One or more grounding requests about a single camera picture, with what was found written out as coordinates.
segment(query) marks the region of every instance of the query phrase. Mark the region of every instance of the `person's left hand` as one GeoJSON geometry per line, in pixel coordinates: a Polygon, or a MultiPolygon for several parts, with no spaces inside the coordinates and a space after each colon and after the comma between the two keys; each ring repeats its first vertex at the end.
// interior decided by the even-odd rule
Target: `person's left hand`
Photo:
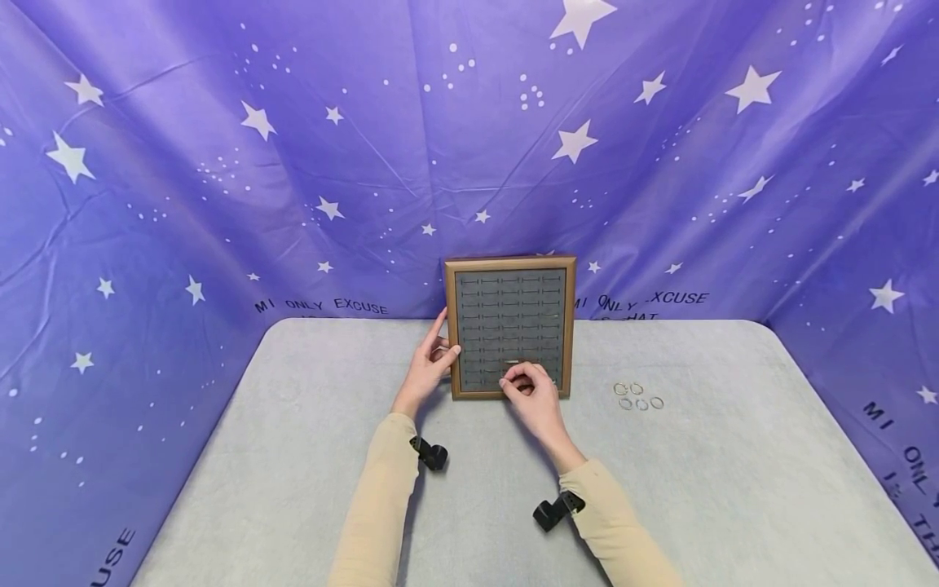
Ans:
{"type": "Polygon", "coordinates": [[[392,412],[405,414],[411,420],[417,415],[418,408],[427,397],[437,389],[440,380],[450,370],[450,365],[460,354],[460,346],[450,346],[450,341],[438,336],[447,309],[437,316],[430,332],[414,351],[405,382],[401,384],[398,395],[392,404],[392,412]]]}

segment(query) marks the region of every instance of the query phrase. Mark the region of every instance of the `black clip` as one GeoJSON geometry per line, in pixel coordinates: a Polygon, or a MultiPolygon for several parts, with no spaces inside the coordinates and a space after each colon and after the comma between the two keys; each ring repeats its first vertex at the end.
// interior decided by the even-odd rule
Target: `black clip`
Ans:
{"type": "Polygon", "coordinates": [[[447,449],[439,444],[430,445],[427,440],[415,436],[410,440],[411,448],[417,451],[418,459],[431,471],[440,471],[447,464],[447,449]]]}
{"type": "Polygon", "coordinates": [[[546,533],[558,525],[568,514],[579,512],[587,504],[570,491],[562,491],[554,503],[544,500],[531,514],[546,533]]]}

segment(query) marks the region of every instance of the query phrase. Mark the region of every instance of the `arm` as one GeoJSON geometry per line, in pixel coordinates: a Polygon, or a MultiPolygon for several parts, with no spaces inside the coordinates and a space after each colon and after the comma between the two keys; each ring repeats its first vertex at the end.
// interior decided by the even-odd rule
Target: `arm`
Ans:
{"type": "Polygon", "coordinates": [[[424,400],[456,360],[460,347],[437,336],[444,309],[414,351],[408,375],[378,425],[362,477],[352,495],[327,587],[394,587],[408,501],[417,479],[414,418],[424,400]]]}
{"type": "Polygon", "coordinates": [[[500,381],[525,426],[545,448],[561,488],[586,505],[573,515],[580,537],[614,587],[680,587],[682,581],[642,528],[620,485],[606,467],[578,450],[561,417],[558,390],[541,365],[518,364],[500,381]]]}
{"type": "Polygon", "coordinates": [[[393,587],[408,501],[417,479],[417,434],[404,414],[389,414],[375,431],[332,562],[328,587],[393,587]]]}

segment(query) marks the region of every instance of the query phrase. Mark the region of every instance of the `table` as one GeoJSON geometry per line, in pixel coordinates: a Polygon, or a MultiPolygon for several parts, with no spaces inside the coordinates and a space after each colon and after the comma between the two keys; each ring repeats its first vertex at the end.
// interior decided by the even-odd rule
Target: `table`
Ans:
{"type": "MultiPolygon", "coordinates": [[[[325,584],[366,447],[428,325],[272,327],[134,587],[325,584]]],[[[572,437],[622,481],[689,585],[939,584],[763,326],[578,321],[573,378],[572,437]],[[622,409],[617,382],[664,407],[622,409]]],[[[556,479],[508,403],[454,402],[446,386],[436,400],[419,426],[450,461],[443,474],[422,467],[399,585],[607,584],[572,524],[545,535],[531,518],[556,479]]]]}

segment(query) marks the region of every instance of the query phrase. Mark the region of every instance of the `star-patterned fabric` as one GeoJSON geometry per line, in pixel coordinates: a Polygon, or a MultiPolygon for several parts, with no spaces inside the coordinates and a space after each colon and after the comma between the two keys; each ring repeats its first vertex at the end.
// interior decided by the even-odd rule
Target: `star-patterned fabric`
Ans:
{"type": "Polygon", "coordinates": [[[937,20],[0,6],[5,577],[87,584],[128,529],[127,585],[271,324],[431,317],[483,255],[576,255],[579,318],[773,329],[939,560],[937,20]]]}

